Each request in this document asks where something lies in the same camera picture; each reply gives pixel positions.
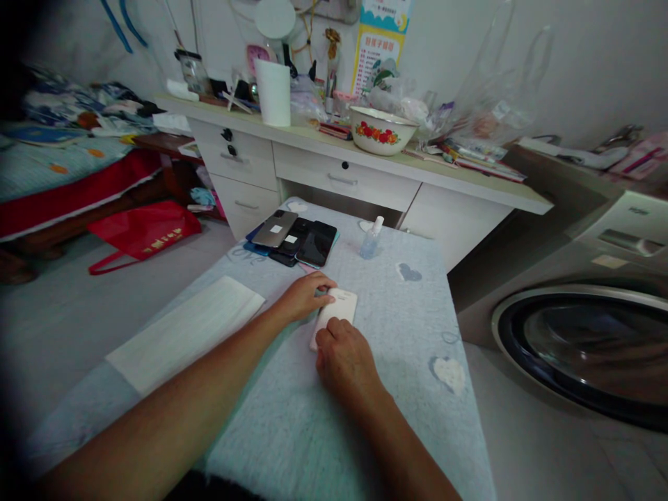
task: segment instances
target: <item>hand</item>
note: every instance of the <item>hand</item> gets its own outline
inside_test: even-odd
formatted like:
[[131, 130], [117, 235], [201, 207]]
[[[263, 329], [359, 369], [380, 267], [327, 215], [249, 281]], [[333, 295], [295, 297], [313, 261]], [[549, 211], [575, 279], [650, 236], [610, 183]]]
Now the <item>hand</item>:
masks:
[[315, 340], [315, 367], [322, 383], [354, 417], [390, 396], [376, 370], [369, 343], [349, 321], [330, 319]]
[[327, 294], [316, 297], [316, 289], [325, 292], [336, 287], [336, 282], [327, 278], [321, 271], [316, 271], [305, 277], [295, 280], [287, 291], [276, 301], [273, 309], [277, 315], [282, 315], [288, 324], [302, 320], [311, 312], [336, 301]]

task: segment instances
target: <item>red bag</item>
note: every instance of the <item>red bag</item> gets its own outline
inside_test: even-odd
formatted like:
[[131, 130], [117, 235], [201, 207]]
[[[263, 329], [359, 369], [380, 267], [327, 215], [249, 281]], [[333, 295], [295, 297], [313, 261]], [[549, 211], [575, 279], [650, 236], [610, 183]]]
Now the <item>red bag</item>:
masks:
[[[100, 219], [89, 224], [88, 231], [118, 249], [88, 268], [91, 275], [102, 275], [146, 260], [185, 237], [201, 233], [202, 226], [193, 214], [168, 200]], [[137, 261], [101, 270], [124, 255]]]

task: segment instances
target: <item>smartphone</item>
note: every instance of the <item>smartphone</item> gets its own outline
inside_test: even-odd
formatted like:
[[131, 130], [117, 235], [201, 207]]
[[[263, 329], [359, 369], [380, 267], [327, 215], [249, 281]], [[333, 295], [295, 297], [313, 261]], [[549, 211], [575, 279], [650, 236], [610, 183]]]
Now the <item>smartphone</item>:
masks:
[[269, 217], [257, 235], [251, 240], [255, 245], [277, 248], [281, 245], [293, 223], [299, 216], [296, 212], [277, 210]]
[[271, 249], [269, 247], [258, 246], [258, 245], [253, 244], [252, 242], [246, 242], [244, 244], [244, 248], [247, 251], [254, 252], [255, 254], [259, 254], [259, 255], [263, 255], [263, 256], [268, 256], [269, 251], [271, 251]]
[[252, 241], [255, 238], [255, 235], [257, 235], [257, 232], [259, 232], [262, 229], [262, 226], [264, 226], [264, 223], [260, 223], [260, 226], [255, 228], [252, 232], [248, 233], [246, 235], [246, 240]]
[[269, 253], [269, 257], [276, 262], [284, 264], [288, 268], [292, 268], [295, 264], [297, 264], [296, 257], [288, 256], [286, 254], [281, 254], [279, 252], [276, 252], [274, 249], [272, 249], [271, 252]]
[[333, 226], [318, 223], [319, 221], [316, 221], [312, 225], [304, 243], [296, 254], [298, 261], [314, 268], [322, 268], [327, 263], [329, 251], [331, 251], [338, 233]]
[[332, 317], [337, 317], [339, 320], [347, 320], [351, 324], [355, 318], [355, 309], [357, 308], [357, 294], [353, 292], [344, 291], [343, 289], [332, 288], [327, 291], [329, 296], [334, 296], [336, 301], [325, 305], [318, 314], [318, 320], [315, 322], [315, 330], [311, 337], [309, 347], [311, 351], [318, 351], [318, 344], [315, 342], [315, 335], [322, 328], [327, 327], [327, 322]]
[[281, 254], [294, 257], [295, 254], [301, 248], [301, 245], [306, 240], [308, 232], [311, 228], [313, 221], [309, 221], [304, 218], [297, 218], [297, 220], [290, 228], [290, 231], [287, 233], [285, 240], [281, 242], [281, 245], [276, 249], [277, 252]]

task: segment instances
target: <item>hanger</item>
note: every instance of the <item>hanger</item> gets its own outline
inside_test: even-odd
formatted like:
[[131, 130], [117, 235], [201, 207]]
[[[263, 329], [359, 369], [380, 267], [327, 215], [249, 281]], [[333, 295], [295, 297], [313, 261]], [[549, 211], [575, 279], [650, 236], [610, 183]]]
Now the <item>hanger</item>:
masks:
[[[113, 15], [113, 12], [111, 12], [111, 8], [109, 7], [109, 4], [106, 2], [106, 0], [100, 0], [102, 2], [102, 7], [104, 7], [106, 14], [109, 16], [109, 19], [111, 20], [111, 24], [113, 25], [113, 29], [116, 32], [116, 35], [120, 38], [120, 41], [123, 42], [123, 45], [125, 46], [125, 50], [127, 50], [130, 54], [133, 54], [132, 52], [132, 47], [130, 47], [130, 44], [127, 41], [127, 38], [125, 37], [125, 34], [123, 31], [120, 29], [120, 25], [118, 24], [118, 21], [116, 21], [116, 18]], [[132, 24], [132, 21], [130, 20], [130, 16], [127, 14], [127, 9], [125, 7], [125, 0], [118, 0], [118, 5], [120, 6], [120, 12], [123, 16], [123, 19], [125, 20], [125, 24], [127, 28], [130, 30], [130, 32], [135, 36], [135, 38], [141, 43], [144, 47], [148, 47], [148, 43], [146, 40], [144, 40], [139, 32], [134, 28], [134, 25]]]

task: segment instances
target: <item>stack of phones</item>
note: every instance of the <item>stack of phones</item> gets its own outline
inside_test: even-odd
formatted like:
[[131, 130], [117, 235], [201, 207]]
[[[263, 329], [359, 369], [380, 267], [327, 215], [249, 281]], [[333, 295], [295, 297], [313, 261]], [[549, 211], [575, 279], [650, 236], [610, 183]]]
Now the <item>stack of phones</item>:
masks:
[[339, 236], [333, 226], [309, 221], [295, 212], [277, 210], [263, 224], [246, 235], [244, 248], [269, 256], [287, 267], [302, 262], [322, 268]]

